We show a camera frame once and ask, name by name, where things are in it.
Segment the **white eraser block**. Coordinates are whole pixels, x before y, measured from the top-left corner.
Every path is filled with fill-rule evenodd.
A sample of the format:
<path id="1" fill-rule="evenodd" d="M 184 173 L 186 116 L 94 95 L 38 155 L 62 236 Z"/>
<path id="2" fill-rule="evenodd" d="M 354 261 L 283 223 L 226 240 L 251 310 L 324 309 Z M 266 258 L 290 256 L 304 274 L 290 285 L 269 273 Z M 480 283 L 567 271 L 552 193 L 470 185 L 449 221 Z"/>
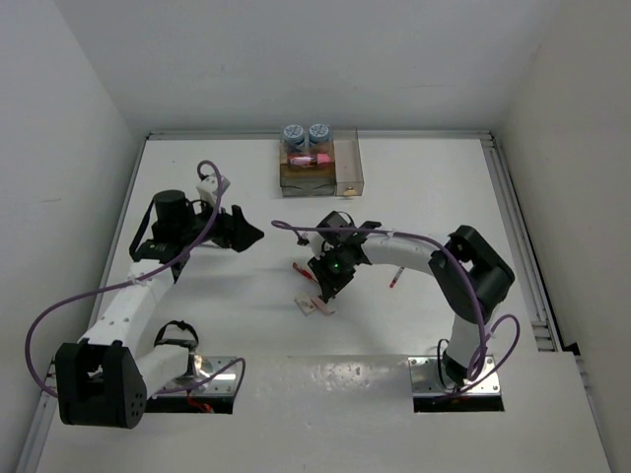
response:
<path id="1" fill-rule="evenodd" d="M 316 310 L 316 305 L 308 295 L 297 295 L 294 297 L 294 302 L 304 316 L 308 316 Z"/>

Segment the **pink cap glue stick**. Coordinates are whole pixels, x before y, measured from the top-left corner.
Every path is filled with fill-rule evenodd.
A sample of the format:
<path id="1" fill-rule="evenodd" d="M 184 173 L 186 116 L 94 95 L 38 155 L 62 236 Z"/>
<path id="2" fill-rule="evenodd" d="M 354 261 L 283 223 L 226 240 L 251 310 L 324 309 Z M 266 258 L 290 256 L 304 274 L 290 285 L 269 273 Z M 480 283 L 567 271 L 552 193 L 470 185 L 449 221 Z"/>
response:
<path id="1" fill-rule="evenodd" d="M 287 164 L 298 168 L 316 168 L 320 166 L 330 165 L 334 159 L 326 153 L 316 153 L 310 155 L 289 155 Z"/>

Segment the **blue tape roll stack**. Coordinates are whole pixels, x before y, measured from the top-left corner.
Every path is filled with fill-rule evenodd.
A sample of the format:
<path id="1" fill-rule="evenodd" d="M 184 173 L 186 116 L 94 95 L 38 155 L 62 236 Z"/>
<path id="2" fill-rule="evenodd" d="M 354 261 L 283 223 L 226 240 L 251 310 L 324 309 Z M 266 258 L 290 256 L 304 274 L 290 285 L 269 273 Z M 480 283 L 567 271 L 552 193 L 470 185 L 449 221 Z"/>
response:
<path id="1" fill-rule="evenodd" d="M 289 124 L 281 130 L 281 145 L 287 155 L 301 154 L 305 150 L 306 133 L 300 124 Z"/>

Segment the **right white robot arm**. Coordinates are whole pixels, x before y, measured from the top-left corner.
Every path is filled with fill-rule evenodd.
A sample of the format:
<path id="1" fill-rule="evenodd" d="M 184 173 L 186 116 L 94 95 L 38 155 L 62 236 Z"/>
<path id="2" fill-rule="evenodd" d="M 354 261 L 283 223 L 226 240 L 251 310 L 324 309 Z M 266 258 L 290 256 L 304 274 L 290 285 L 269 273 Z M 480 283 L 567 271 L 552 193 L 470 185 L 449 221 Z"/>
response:
<path id="1" fill-rule="evenodd" d="M 455 314 L 442 368 L 458 387 L 481 374 L 481 336 L 515 274 L 475 228 L 461 225 L 439 243 L 388 232 L 375 221 L 357 227 L 333 211 L 315 229 L 299 234 L 299 244 L 312 249 L 308 265 L 325 302 L 352 281 L 360 265 L 392 265 L 434 277 Z"/>

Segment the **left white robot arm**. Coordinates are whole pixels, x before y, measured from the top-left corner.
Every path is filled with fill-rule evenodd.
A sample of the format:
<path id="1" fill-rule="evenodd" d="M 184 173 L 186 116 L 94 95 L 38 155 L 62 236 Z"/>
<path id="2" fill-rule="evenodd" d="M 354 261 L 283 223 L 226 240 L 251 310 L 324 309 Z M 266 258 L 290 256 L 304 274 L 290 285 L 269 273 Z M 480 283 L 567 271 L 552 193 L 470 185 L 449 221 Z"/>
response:
<path id="1" fill-rule="evenodd" d="M 212 241 L 243 252 L 263 239 L 240 206 L 226 211 L 209 198 L 190 201 L 180 190 L 154 195 L 132 241 L 129 276 L 101 318 L 54 362 L 59 415 L 66 425 L 132 429 L 150 398 L 195 392 L 234 366 L 205 370 L 199 338 L 157 337 L 151 351 L 138 346 L 162 297 L 177 282 L 197 244 Z"/>

